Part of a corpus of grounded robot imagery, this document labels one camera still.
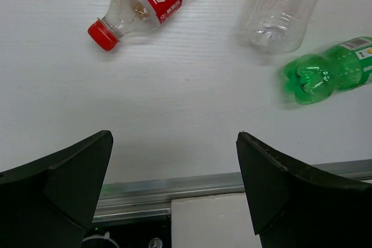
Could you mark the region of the clear plastic bottle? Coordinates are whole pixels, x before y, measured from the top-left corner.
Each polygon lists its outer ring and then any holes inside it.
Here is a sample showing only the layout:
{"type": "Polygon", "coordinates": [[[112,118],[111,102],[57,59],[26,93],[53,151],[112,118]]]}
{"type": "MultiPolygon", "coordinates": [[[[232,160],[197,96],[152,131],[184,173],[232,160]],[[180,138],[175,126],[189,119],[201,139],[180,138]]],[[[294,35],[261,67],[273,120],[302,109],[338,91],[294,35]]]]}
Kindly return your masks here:
{"type": "Polygon", "coordinates": [[[319,0],[257,0],[243,38],[266,53],[297,50],[319,0]]]}

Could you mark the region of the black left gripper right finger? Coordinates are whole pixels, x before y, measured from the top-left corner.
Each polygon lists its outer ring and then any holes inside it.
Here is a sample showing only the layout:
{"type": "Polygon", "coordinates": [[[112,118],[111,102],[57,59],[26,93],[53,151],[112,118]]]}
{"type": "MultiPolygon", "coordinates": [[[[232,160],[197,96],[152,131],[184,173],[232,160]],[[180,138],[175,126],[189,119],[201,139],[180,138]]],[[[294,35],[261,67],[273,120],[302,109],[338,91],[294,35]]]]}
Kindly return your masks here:
{"type": "Polygon", "coordinates": [[[371,160],[311,166],[247,132],[236,145],[263,247],[371,246],[371,160]]]}

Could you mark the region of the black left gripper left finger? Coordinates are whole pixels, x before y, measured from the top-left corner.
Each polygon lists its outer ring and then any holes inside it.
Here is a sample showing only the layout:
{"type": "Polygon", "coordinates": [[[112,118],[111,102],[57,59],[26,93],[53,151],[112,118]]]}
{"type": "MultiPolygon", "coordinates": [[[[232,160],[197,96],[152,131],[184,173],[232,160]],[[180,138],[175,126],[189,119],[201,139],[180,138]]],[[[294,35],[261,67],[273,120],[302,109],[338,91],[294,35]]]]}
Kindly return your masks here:
{"type": "Polygon", "coordinates": [[[108,130],[1,173],[1,247],[80,247],[113,147],[108,130]]]}

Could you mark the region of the green plastic bottle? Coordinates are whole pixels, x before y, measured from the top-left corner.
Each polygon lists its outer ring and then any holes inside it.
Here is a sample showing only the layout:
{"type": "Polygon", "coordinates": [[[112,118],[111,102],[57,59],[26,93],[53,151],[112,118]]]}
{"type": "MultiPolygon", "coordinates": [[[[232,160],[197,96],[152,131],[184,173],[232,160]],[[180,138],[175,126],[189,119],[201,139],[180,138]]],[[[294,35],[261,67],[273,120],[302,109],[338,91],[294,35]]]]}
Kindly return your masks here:
{"type": "Polygon", "coordinates": [[[282,70],[284,91],[300,105],[371,83],[371,37],[352,38],[324,52],[303,55],[282,70]]]}

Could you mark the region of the red label cola bottle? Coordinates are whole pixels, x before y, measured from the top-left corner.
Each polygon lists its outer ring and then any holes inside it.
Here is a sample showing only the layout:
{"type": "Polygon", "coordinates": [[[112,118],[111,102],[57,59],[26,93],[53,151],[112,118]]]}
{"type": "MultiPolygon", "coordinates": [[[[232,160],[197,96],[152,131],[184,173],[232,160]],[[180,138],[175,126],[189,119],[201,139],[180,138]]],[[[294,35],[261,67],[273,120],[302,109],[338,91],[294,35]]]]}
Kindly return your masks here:
{"type": "Polygon", "coordinates": [[[129,34],[147,33],[160,27],[188,0],[110,0],[106,15],[87,30],[105,51],[111,51],[129,34]]]}

